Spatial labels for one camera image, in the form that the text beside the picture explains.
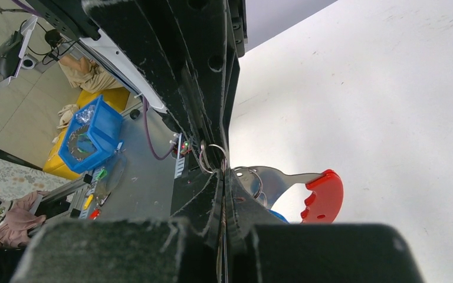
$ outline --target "red object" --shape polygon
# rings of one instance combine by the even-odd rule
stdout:
[[[96,219],[96,217],[98,217],[98,215],[100,215],[100,210],[99,209],[95,209],[93,211],[93,213],[91,213],[91,215],[89,216],[89,219]]]
[[[313,193],[305,199],[301,223],[330,223],[335,220],[343,204],[343,183],[336,172],[327,169],[324,176],[306,184]]]

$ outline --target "tile floor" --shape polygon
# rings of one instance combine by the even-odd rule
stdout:
[[[0,0],[0,6],[15,7],[10,0]],[[29,15],[23,13],[0,14],[0,45],[27,18]],[[52,28],[43,19],[40,23]],[[47,52],[43,38],[44,31],[37,28],[29,46],[36,52]],[[75,103],[79,94],[80,89],[70,87],[58,65],[43,74],[21,70],[11,85],[0,89],[0,149],[42,167],[58,134],[58,111]],[[128,104],[135,101],[130,98]]]

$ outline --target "pink fabric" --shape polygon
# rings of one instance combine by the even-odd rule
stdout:
[[[13,207],[6,213],[4,224],[0,226],[0,243],[5,248],[27,245],[30,242],[27,230],[42,225],[46,220],[45,215],[37,217],[29,212],[38,193],[47,194],[47,192],[34,191],[13,201]]]

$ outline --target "yellow object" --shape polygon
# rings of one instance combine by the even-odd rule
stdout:
[[[125,88],[114,88],[111,90],[104,90],[99,93],[88,93],[87,91],[83,90],[81,91],[76,104],[79,106],[79,108],[82,108],[86,104],[97,98],[100,94],[103,94],[103,101],[105,101],[119,113],[124,111],[124,109],[126,108],[127,99],[129,98],[129,91]],[[51,149],[48,159],[42,167],[42,171],[69,180],[74,180],[79,178],[80,175],[72,172],[58,155],[58,151],[60,149],[61,143],[63,142],[63,139],[65,138],[66,132],[67,128],[61,131],[60,135],[58,136],[58,141]]]
[[[84,203],[84,206],[83,206],[83,209],[86,210],[89,205],[91,204],[91,201],[93,200],[93,194],[90,194],[87,199],[86,199],[86,202]]]

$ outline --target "blue basket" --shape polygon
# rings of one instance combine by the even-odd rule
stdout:
[[[91,140],[96,151],[84,160],[78,161],[69,152],[67,142],[72,133],[83,126],[77,121],[78,114],[89,108],[91,105],[95,105],[95,108],[86,135]],[[115,149],[120,141],[119,134],[122,121],[122,116],[103,101],[103,95],[98,96],[98,98],[91,101],[74,114],[67,129],[67,133],[65,134],[65,138],[61,143],[58,155],[70,170],[79,174],[100,166],[110,156],[114,155]]]

